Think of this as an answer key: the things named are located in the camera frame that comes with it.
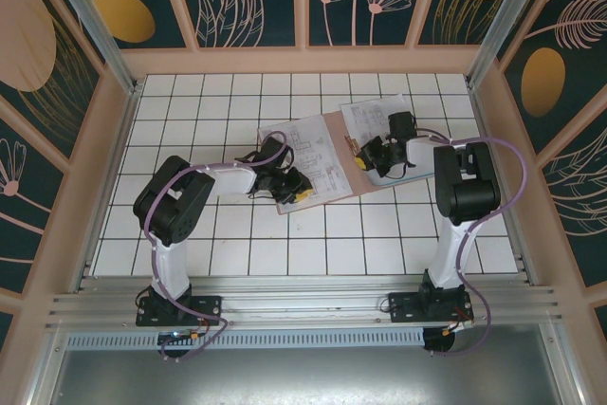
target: white tile floor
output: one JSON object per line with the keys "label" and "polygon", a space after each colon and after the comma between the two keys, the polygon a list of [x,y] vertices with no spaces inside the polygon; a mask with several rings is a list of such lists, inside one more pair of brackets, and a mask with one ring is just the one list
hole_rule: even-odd
{"label": "white tile floor", "polygon": [[[337,111],[343,103],[402,93],[419,126],[478,135],[461,75],[151,75],[122,160],[90,268],[98,276],[149,276],[150,250],[132,205],[166,157],[228,161],[255,148],[261,125]],[[209,201],[190,241],[188,269],[204,275],[419,274],[436,249],[433,179],[290,215],[271,200]],[[504,220],[481,230],[468,273],[517,271]]]}

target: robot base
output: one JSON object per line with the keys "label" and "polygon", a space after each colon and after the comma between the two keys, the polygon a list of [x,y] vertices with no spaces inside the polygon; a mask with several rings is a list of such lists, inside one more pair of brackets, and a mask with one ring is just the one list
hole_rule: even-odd
{"label": "robot base", "polygon": [[436,288],[428,270],[418,291],[390,293],[388,305],[392,322],[444,322],[447,325],[462,320],[462,314],[466,315],[465,320],[474,320],[470,295],[464,286]]}
{"label": "robot base", "polygon": [[[204,315],[221,316],[221,296],[193,296],[192,288],[188,289],[177,301],[180,304]],[[216,326],[217,321],[207,320],[209,326]],[[161,326],[199,326],[200,321],[194,315],[183,312],[164,299],[153,289],[150,296],[138,300],[138,313],[135,325],[138,327]]]}

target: paper sheet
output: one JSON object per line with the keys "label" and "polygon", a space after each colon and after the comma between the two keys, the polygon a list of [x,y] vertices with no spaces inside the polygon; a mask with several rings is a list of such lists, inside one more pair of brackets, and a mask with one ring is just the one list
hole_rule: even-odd
{"label": "paper sheet", "polygon": [[[360,147],[376,136],[382,139],[390,133],[388,116],[401,111],[411,111],[411,106],[405,102],[402,95],[394,95],[385,99],[361,101],[359,103],[343,104],[341,113],[348,129],[349,145],[353,156],[360,152]],[[401,176],[403,165],[393,166],[388,175]],[[379,177],[376,170],[365,173],[371,183],[376,186],[395,185],[409,180],[432,175],[431,170],[423,168],[407,168],[407,174],[401,179]]]}
{"label": "paper sheet", "polygon": [[314,187],[314,193],[301,203],[279,205],[279,213],[299,211],[353,194],[322,116],[263,127],[259,136],[263,138],[276,130],[286,135],[286,143],[294,152],[293,165]]}

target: gray floor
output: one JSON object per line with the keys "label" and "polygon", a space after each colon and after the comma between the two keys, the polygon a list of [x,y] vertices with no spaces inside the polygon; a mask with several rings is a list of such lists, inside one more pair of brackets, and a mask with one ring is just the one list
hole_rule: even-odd
{"label": "gray floor", "polygon": [[548,369],[531,326],[496,327],[479,351],[450,359],[419,347],[213,350],[180,365],[164,363],[154,352],[72,352],[53,403],[560,403]]}

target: purple cable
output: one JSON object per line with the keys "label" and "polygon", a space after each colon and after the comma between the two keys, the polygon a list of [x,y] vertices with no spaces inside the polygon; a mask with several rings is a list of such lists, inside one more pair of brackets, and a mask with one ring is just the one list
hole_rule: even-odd
{"label": "purple cable", "polygon": [[[267,158],[265,160],[257,161],[257,162],[254,162],[254,163],[233,162],[231,164],[228,164],[228,163],[213,163],[211,165],[194,165],[194,166],[191,166],[189,168],[186,168],[185,170],[181,170],[179,173],[177,173],[176,175],[174,175],[173,178],[171,178],[171,180],[169,180],[169,182],[167,183],[167,185],[165,185],[162,188],[162,190],[160,191],[160,193],[158,194],[158,196],[156,197],[156,199],[152,203],[152,206],[150,206],[150,210],[148,211],[148,214],[145,217],[145,222],[143,224],[143,233],[145,234],[145,237],[148,239],[148,241],[150,241],[152,243],[152,272],[154,273],[154,280],[158,284],[158,287],[160,288],[160,290],[162,291],[162,293],[164,294],[164,296],[167,298],[167,300],[171,304],[173,304],[179,310],[182,310],[182,311],[184,311],[186,313],[189,313],[190,315],[194,315],[195,317],[197,317],[199,319],[212,320],[214,322],[221,322],[221,323],[223,323],[223,325],[221,326],[221,328],[217,332],[215,332],[215,334],[213,334],[211,337],[209,337],[209,339],[207,341],[205,341],[202,345],[200,345],[195,350],[190,350],[188,353],[186,353],[185,355],[183,355],[181,358],[174,359],[175,362],[180,362],[180,361],[188,360],[190,358],[193,358],[194,356],[196,356],[200,352],[202,352],[207,346],[209,346],[211,343],[213,343],[214,340],[217,339],[217,337],[219,337],[219,335],[222,332],[224,332],[226,330],[226,328],[228,327],[228,320],[226,320],[225,318],[217,317],[215,315],[205,315],[204,313],[196,312],[195,310],[191,310],[190,308],[186,307],[185,305],[180,304],[178,301],[176,301],[175,299],[173,299],[173,297],[169,293],[169,290],[162,283],[162,281],[160,281],[160,276],[158,274],[158,265],[156,263],[157,240],[156,240],[156,238],[152,237],[152,235],[150,234],[150,223],[152,222],[152,216],[154,215],[154,212],[156,211],[156,208],[158,207],[158,204],[160,203],[160,200],[162,199],[162,197],[171,189],[171,187],[173,187],[173,185],[177,182],[177,180],[179,180],[181,177],[183,177],[184,175],[186,175],[188,173],[192,173],[192,172],[198,171],[198,170],[207,170],[208,171],[208,170],[217,170],[217,169],[229,169],[229,168],[234,168],[234,167],[236,167],[236,168],[238,168],[238,167],[251,168],[251,167],[255,167],[255,166],[266,165],[269,162],[273,161],[274,159],[278,158],[280,156],[280,154],[286,149],[286,135],[283,132],[279,132],[279,131],[270,132],[264,138],[264,141],[262,142],[262,146],[266,143],[266,141],[272,135],[279,135],[279,136],[281,136],[283,138],[283,145],[281,146],[281,148],[279,149],[279,151],[276,154],[274,154],[273,156],[271,156],[270,158]],[[164,360],[172,359],[172,358],[169,358],[166,355],[166,353],[165,353],[165,348],[166,348],[167,344],[170,341],[171,340],[167,340],[164,343],[162,343],[162,345],[160,346],[160,353],[161,353],[162,357],[164,358]]]}
{"label": "purple cable", "polygon": [[[443,137],[442,134],[435,132],[428,128],[423,129],[423,131],[432,133],[433,135],[436,135],[437,137]],[[470,348],[467,348],[465,350],[456,351],[454,353],[449,353],[449,352],[441,353],[441,355],[444,357],[462,356],[462,355],[468,355],[468,354],[476,351],[485,342],[485,340],[487,339],[487,337],[489,335],[489,331],[491,329],[491,309],[489,308],[489,303],[487,302],[487,299],[485,298],[485,296],[483,296],[483,294],[478,289],[476,289],[468,280],[466,280],[466,278],[464,277],[464,274],[462,273],[462,255],[464,253],[464,246],[466,245],[466,242],[469,240],[470,234],[472,232],[474,232],[474,230],[476,228],[478,228],[481,224],[487,222],[488,219],[493,218],[493,217],[499,215],[500,213],[507,211],[512,206],[514,206],[514,204],[516,204],[516,202],[519,199],[521,199],[521,196],[523,195],[524,187],[527,183],[527,165],[524,161],[524,157],[523,157],[523,154],[521,153],[521,151],[519,151],[514,145],[512,145],[511,143],[509,143],[508,141],[505,141],[503,139],[490,138],[490,137],[478,137],[478,138],[467,138],[467,139],[457,139],[457,140],[450,140],[448,138],[433,139],[433,140],[436,142],[440,142],[441,144],[449,144],[451,146],[461,146],[461,145],[468,144],[471,142],[493,142],[495,144],[500,144],[500,145],[505,146],[506,148],[510,149],[510,151],[512,151],[516,155],[516,157],[521,162],[521,169],[523,171],[523,177],[521,178],[521,186],[519,187],[519,190],[516,192],[516,194],[512,197],[512,199],[510,199],[507,203],[505,203],[504,206],[502,206],[501,208],[497,209],[496,211],[493,211],[492,213],[485,215],[483,218],[472,223],[472,225],[470,225],[470,227],[467,229],[466,233],[464,234],[464,237],[462,238],[462,242],[459,245],[459,249],[457,250],[457,256],[455,257],[455,271],[457,272],[457,276],[459,277],[459,280],[462,281],[464,286],[469,288],[476,296],[478,296],[478,298],[483,303],[485,310],[487,311],[487,325],[485,326],[485,332],[483,332],[483,336],[481,336],[481,338],[476,343],[474,343]]]}

